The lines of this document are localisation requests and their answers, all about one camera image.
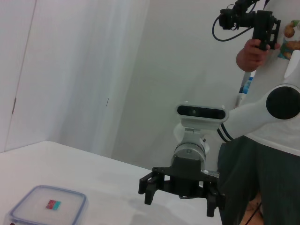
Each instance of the floor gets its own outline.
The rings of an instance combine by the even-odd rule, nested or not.
[[[260,195],[257,195],[257,197],[251,201],[247,207],[247,210],[245,212],[244,218],[241,222],[240,225],[245,225],[248,219],[251,217],[251,215],[254,213],[256,210],[257,206],[261,202],[261,197]],[[263,218],[261,217],[259,211],[255,213],[255,215],[252,217],[248,225],[263,225]]]

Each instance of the white table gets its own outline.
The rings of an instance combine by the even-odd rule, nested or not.
[[[33,187],[51,185],[86,194],[86,225],[220,225],[218,208],[206,217],[206,199],[180,200],[157,191],[151,206],[138,194],[149,171],[70,148],[41,142],[0,154],[0,224]]]

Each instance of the container lid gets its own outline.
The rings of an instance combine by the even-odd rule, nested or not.
[[[27,225],[75,225],[87,198],[58,187],[37,186],[10,212],[12,222]]]

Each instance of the hand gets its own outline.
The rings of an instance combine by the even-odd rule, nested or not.
[[[263,51],[257,48],[260,43],[261,41],[257,39],[248,40],[237,55],[236,62],[245,72],[253,72],[266,62],[270,46],[267,45],[267,50]],[[275,44],[275,49],[279,47],[280,44]]]

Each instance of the gray pants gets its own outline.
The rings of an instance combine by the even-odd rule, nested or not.
[[[239,225],[258,191],[265,225],[300,225],[300,157],[243,136],[222,145],[218,171],[223,225]]]

